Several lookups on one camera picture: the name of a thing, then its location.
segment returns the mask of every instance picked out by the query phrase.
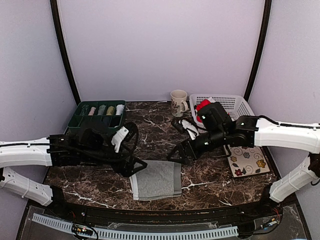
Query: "green container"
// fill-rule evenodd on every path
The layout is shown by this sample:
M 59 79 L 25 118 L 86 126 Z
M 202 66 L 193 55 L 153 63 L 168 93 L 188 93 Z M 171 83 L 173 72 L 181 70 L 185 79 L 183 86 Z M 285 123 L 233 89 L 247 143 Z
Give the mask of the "green container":
M 88 105 L 88 108 L 84 115 L 81 115 L 81 110 L 84 105 Z M 106 105 L 106 108 L 103 114 L 98 115 L 98 110 L 101 105 Z M 117 105 L 124 105 L 124 109 L 121 115 L 116 115 Z M 114 107 L 113 115 L 107 116 L 107 109 L 109 107 Z M 93 115 L 88 115 L 90 109 L 95 107 Z M 68 128 L 69 130 L 77 134 L 80 126 L 83 122 L 86 121 L 101 121 L 105 124 L 106 132 L 110 135 L 116 133 L 125 123 L 126 119 L 126 101 L 124 100 L 115 100 L 115 101 L 82 101 L 77 106 L 71 120 L 69 121 Z

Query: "mug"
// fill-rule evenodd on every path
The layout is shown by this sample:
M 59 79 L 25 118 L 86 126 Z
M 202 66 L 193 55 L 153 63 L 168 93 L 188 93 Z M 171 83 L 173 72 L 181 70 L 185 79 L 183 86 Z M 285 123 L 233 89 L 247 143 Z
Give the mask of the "mug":
M 180 118 L 184 115 L 184 112 L 189 109 L 186 102 L 188 94 L 183 90 L 174 90 L 170 95 L 172 115 Z

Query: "yellow flower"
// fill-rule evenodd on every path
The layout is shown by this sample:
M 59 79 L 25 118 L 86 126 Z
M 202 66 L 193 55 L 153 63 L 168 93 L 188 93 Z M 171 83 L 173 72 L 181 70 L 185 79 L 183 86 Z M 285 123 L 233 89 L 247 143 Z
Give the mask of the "yellow flower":
M 230 159 L 231 159 L 232 162 L 236 162 L 237 161 L 237 158 L 235 156 L 232 156 Z
M 259 168 L 265 168 L 265 166 L 266 166 L 266 163 L 265 163 L 265 161 L 263 160 L 263 159 L 261 159 L 261 160 L 258 160 L 257 162 L 256 162 L 256 164 L 258 165 L 258 167 Z

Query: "floral pot holder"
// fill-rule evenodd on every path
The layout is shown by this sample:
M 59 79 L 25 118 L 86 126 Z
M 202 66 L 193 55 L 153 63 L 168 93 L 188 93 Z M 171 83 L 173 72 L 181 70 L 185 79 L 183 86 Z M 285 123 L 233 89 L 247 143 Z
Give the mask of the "floral pot holder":
M 234 178 L 270 172 L 270 168 L 260 147 L 230 147 L 230 151 L 231 156 L 228 157 L 228 162 Z

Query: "brown marble tabletop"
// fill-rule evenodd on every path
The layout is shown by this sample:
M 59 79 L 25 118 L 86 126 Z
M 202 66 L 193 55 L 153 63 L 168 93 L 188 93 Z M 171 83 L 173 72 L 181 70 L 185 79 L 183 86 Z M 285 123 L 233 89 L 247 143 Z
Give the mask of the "brown marble tabletop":
M 134 155 L 141 160 L 166 161 L 169 151 L 188 138 L 171 126 L 170 107 L 169 102 L 127 103 L 126 121 L 136 123 L 139 128 Z M 120 210 L 181 211 L 256 202 L 263 188 L 277 180 L 272 169 L 266 174 L 234 179 L 227 158 L 215 158 L 222 154 L 223 149 L 219 148 L 182 166 L 181 197 L 133 200 L 129 178 L 114 173 L 108 165 L 51 167 L 44 183 L 62 188 L 70 203 Z

